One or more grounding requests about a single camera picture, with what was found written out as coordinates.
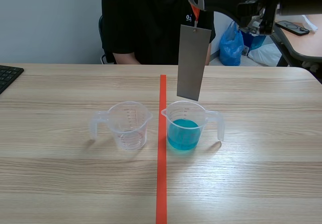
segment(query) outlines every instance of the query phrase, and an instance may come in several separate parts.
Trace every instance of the gray card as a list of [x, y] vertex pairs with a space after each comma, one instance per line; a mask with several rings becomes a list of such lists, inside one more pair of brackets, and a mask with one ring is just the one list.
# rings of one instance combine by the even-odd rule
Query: gray card
[[199, 100], [211, 30], [181, 25], [177, 96]]

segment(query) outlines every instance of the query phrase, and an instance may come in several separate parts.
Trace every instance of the wood grain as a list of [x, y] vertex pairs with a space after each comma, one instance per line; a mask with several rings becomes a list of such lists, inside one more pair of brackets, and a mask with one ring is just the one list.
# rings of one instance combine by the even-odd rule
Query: wood grain
[[[159, 76], [176, 66], [14, 64], [0, 95], [0, 223], [155, 223]], [[116, 147], [94, 111], [139, 101], [154, 118], [136, 152]], [[200, 104], [223, 113], [196, 149], [168, 146], [168, 223], [320, 224], [322, 88], [292, 67], [205, 70]]]

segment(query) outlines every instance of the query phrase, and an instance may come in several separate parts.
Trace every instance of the empty measuring cup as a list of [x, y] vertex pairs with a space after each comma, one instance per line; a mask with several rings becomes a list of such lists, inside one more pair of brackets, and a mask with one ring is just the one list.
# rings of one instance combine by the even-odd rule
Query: empty measuring cup
[[208, 121], [218, 123], [217, 137], [224, 140], [224, 120], [219, 112], [206, 111], [197, 103], [180, 101], [170, 104], [161, 114], [167, 118], [168, 141], [178, 150], [194, 148]]
[[138, 102], [122, 102], [108, 112], [96, 112], [90, 123], [92, 138], [97, 138], [97, 124], [105, 123], [116, 144], [125, 150], [138, 150], [146, 142], [147, 123], [152, 113]]

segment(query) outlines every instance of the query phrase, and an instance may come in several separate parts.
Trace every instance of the person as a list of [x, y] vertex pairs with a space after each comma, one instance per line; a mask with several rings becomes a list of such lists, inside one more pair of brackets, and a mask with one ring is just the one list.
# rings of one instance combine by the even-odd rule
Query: person
[[[102, 0], [103, 48], [117, 64], [178, 64], [180, 26], [194, 26], [188, 0]], [[201, 11], [198, 27], [212, 30], [213, 12]]]

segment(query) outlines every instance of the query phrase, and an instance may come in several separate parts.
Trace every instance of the black phone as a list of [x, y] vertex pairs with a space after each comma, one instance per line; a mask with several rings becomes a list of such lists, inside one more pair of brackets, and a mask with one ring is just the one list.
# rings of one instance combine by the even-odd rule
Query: black phone
[[309, 34], [309, 30], [304, 28], [304, 27], [301, 27], [301, 26], [298, 26], [296, 24], [293, 24], [289, 21], [280, 21], [280, 22], [277, 22], [275, 23], [276, 26], [282, 28], [282, 29], [285, 29], [287, 30], [288, 32], [291, 32], [293, 34], [296, 34], [298, 36], [302, 36], [302, 35], [306, 35], [306, 34]]

